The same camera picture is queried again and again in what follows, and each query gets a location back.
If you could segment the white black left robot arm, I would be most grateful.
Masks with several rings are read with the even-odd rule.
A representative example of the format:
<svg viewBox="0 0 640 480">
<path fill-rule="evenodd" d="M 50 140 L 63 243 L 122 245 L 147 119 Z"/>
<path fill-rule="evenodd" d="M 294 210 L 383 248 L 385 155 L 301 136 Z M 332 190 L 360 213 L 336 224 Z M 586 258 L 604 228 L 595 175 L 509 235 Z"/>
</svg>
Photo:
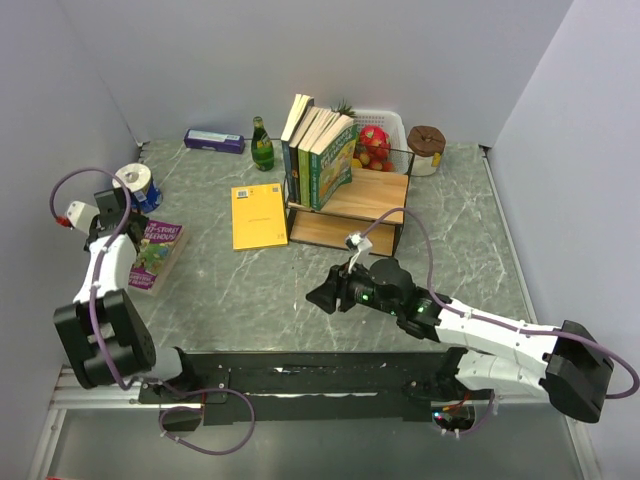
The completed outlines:
<svg viewBox="0 0 640 480">
<path fill-rule="evenodd" d="M 79 384 L 109 386 L 127 378 L 160 383 L 173 400 L 185 402 L 198 377 L 183 350 L 158 349 L 129 294 L 129 273 L 148 218 L 129 209 L 120 188 L 94 195 L 95 208 L 69 207 L 72 225 L 85 232 L 89 266 L 73 301 L 55 310 L 53 322 Z"/>
</svg>

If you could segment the green 104-storey treehouse book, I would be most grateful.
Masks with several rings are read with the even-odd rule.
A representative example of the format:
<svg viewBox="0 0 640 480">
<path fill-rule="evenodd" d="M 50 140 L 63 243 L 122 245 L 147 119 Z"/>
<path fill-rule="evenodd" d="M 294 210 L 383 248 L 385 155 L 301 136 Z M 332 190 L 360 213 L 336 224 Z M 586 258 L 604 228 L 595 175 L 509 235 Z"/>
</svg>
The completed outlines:
<svg viewBox="0 0 640 480">
<path fill-rule="evenodd" d="M 312 210 L 321 210 L 338 187 L 351 182 L 351 161 L 357 139 L 355 120 L 340 115 L 311 147 L 309 206 Z"/>
</svg>

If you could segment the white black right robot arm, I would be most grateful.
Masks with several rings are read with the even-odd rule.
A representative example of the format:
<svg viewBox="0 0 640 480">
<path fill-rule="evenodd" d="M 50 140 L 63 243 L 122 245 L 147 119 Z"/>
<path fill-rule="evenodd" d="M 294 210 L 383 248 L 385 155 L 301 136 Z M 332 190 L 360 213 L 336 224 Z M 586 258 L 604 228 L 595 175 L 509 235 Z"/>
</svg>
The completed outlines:
<svg viewBox="0 0 640 480">
<path fill-rule="evenodd" d="M 549 402 L 585 423 L 599 421 L 613 362 L 581 324 L 533 325 L 475 310 L 416 285 L 394 258 L 370 267 L 346 262 L 306 295 L 327 314 L 362 305 L 389 314 L 419 340 L 461 347 L 464 354 L 437 374 L 437 386 L 456 399 L 466 391 L 524 396 Z"/>
</svg>

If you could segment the purple 117-storey treehouse book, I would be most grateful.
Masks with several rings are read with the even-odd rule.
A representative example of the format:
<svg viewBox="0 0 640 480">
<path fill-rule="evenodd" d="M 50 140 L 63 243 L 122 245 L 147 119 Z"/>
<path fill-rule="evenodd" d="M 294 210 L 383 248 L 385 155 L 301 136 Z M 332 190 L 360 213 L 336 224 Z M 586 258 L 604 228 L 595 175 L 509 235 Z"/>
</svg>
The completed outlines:
<svg viewBox="0 0 640 480">
<path fill-rule="evenodd" d="M 155 296 L 162 288 L 189 235 L 182 225 L 150 220 L 129 274 L 129 288 Z"/>
</svg>

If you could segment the dark blue paperback book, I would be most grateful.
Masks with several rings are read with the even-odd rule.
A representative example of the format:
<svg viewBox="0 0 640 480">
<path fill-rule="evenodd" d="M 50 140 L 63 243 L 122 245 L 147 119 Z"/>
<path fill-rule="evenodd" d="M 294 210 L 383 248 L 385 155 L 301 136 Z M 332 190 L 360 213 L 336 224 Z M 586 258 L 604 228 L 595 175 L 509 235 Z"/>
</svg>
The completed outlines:
<svg viewBox="0 0 640 480">
<path fill-rule="evenodd" d="M 280 136 L 285 168 L 285 183 L 288 187 L 288 199 L 290 201 L 295 201 L 298 196 L 297 180 L 294 175 L 295 149 L 293 147 L 293 138 L 307 110 L 314 105 L 314 102 L 313 96 L 297 93 Z"/>
</svg>

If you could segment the green 65-storey treehouse book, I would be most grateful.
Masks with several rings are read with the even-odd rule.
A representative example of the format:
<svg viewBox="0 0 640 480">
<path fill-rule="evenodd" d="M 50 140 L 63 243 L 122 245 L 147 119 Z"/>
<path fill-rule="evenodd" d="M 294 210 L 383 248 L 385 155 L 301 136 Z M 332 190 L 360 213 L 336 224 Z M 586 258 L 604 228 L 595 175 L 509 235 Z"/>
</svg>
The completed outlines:
<svg viewBox="0 0 640 480">
<path fill-rule="evenodd" d="M 330 109 L 322 108 L 314 117 L 309 129 L 298 145 L 299 160 L 299 204 L 310 207 L 310 157 L 311 149 L 318 139 L 339 118 L 340 114 Z"/>
</svg>

